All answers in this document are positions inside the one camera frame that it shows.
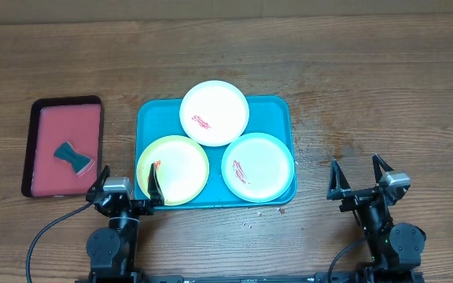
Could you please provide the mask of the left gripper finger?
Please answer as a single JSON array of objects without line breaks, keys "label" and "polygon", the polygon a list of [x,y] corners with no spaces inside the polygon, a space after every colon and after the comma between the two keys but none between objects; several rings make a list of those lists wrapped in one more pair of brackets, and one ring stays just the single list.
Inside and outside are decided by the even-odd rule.
[{"label": "left gripper finger", "polygon": [[97,180],[89,188],[90,193],[97,193],[103,190],[106,179],[110,176],[109,165],[105,165]]},{"label": "left gripper finger", "polygon": [[156,163],[152,163],[149,168],[147,191],[152,206],[164,206],[164,195],[161,191],[160,184],[157,179]]}]

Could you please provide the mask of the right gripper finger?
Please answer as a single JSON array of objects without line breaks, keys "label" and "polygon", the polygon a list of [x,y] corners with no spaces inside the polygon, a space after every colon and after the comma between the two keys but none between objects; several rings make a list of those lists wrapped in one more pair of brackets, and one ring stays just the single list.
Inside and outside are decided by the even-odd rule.
[{"label": "right gripper finger", "polygon": [[372,156],[372,163],[376,183],[380,182],[384,172],[393,171],[393,169],[377,153]]},{"label": "right gripper finger", "polygon": [[336,160],[333,160],[330,165],[330,183],[326,195],[328,197],[350,197],[352,195],[352,189]]}]

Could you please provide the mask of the green scrub sponge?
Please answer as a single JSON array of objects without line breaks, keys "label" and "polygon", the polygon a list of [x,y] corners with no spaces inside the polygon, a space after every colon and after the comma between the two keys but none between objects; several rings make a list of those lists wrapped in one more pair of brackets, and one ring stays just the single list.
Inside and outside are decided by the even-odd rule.
[{"label": "green scrub sponge", "polygon": [[68,141],[62,143],[54,152],[54,157],[69,163],[76,175],[81,176],[91,169],[94,160],[86,155],[78,153]]}]

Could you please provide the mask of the yellow plate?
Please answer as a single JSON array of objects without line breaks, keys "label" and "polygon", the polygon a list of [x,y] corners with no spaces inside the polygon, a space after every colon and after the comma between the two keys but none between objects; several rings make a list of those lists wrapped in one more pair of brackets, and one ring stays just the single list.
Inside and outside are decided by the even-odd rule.
[{"label": "yellow plate", "polygon": [[179,135],[153,141],[139,157],[136,182],[146,197],[149,196],[151,165],[155,166],[166,206],[185,204],[197,197],[209,176],[209,162],[204,149],[194,140]]}]

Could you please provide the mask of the white plate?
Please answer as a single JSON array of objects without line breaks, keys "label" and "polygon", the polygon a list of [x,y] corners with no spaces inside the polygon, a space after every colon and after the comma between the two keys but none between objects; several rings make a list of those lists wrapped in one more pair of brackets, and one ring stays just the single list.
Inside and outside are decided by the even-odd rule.
[{"label": "white plate", "polygon": [[249,121],[245,95],[234,85],[209,80],[192,87],[182,99],[179,118],[195,142],[218,147],[239,138]]}]

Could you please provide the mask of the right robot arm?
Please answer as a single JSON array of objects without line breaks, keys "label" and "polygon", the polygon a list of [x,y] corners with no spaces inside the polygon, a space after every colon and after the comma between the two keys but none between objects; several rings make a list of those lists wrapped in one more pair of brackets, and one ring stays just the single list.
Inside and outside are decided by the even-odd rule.
[{"label": "right robot arm", "polygon": [[[389,207],[401,200],[411,187],[407,173],[395,171],[378,154],[372,156],[375,186],[353,190],[339,163],[330,165],[330,183],[326,198],[339,200],[342,212],[352,212],[363,231],[363,238],[350,244],[334,257],[326,275],[327,282],[423,282],[414,271],[422,262],[425,232],[410,223],[395,224]],[[354,248],[366,244],[371,261],[358,263],[356,269],[335,272],[338,260]]]}]

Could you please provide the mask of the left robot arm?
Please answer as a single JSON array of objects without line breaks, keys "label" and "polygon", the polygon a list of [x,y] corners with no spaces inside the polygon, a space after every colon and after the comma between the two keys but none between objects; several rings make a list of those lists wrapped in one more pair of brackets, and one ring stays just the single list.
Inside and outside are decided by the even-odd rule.
[{"label": "left robot arm", "polygon": [[128,178],[112,178],[106,166],[87,191],[86,201],[109,219],[106,227],[95,230],[88,238],[90,258],[88,282],[149,282],[144,272],[134,267],[137,255],[141,216],[151,216],[164,204],[157,180],[157,165],[149,168],[149,199],[133,200]]}]

